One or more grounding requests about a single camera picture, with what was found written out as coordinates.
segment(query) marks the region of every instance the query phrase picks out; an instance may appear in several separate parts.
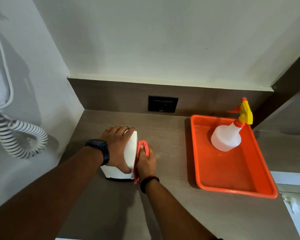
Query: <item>person's left arm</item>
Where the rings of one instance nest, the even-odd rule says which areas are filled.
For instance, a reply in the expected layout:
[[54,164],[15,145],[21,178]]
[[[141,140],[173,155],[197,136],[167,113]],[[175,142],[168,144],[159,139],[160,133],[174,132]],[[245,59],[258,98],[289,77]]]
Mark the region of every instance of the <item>person's left arm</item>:
[[[100,139],[108,144],[108,166],[131,172],[124,161],[124,148],[134,130],[116,126],[101,135]],[[102,152],[85,146],[14,195],[0,206],[0,240],[55,239],[72,206],[102,163]]]

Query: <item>orange tray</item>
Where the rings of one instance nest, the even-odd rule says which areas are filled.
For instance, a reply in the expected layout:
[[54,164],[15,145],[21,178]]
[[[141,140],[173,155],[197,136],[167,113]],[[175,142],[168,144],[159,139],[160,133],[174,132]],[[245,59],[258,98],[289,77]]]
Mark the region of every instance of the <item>orange tray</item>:
[[222,152],[210,141],[219,125],[230,125],[234,119],[193,115],[191,131],[195,178],[203,190],[276,198],[277,187],[261,154],[250,125],[241,131],[241,144]]

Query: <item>coiled cord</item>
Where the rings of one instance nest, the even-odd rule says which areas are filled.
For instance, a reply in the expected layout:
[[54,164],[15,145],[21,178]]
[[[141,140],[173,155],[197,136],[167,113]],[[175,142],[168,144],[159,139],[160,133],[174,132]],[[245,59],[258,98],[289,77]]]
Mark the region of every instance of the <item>coiled cord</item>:
[[[12,131],[22,132],[36,137],[37,144],[29,150],[23,149]],[[9,155],[27,159],[41,153],[48,144],[47,133],[39,126],[20,120],[8,120],[0,113],[0,143]]]

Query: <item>white cable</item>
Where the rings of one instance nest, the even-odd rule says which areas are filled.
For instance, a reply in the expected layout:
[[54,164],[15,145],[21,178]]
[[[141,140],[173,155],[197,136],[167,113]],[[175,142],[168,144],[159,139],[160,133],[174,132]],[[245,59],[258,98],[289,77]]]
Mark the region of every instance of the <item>white cable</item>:
[[[0,40],[0,52],[3,61],[4,72],[6,74],[8,80],[8,86],[10,90],[10,97],[8,101],[0,106],[0,110],[7,107],[13,101],[13,86],[10,78],[10,73],[6,61],[6,57],[4,54],[4,49]],[[27,133],[36,137],[37,144],[29,150],[23,149],[16,138],[14,137],[13,131]],[[33,125],[27,122],[19,121],[19,120],[9,120],[6,115],[0,113],[0,143],[3,148],[6,150],[9,155],[17,158],[27,159],[29,157],[34,157],[38,153],[41,153],[48,144],[48,135],[47,133],[37,125]]]

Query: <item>forearm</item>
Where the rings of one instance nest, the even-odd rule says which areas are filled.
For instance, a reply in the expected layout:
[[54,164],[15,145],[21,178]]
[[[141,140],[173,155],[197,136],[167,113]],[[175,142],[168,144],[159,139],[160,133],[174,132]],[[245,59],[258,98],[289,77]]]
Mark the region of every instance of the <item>forearm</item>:
[[0,240],[55,239],[72,206],[103,162],[84,147],[0,206]]
[[151,180],[146,185],[145,192],[151,203],[164,240],[216,239],[157,180]]

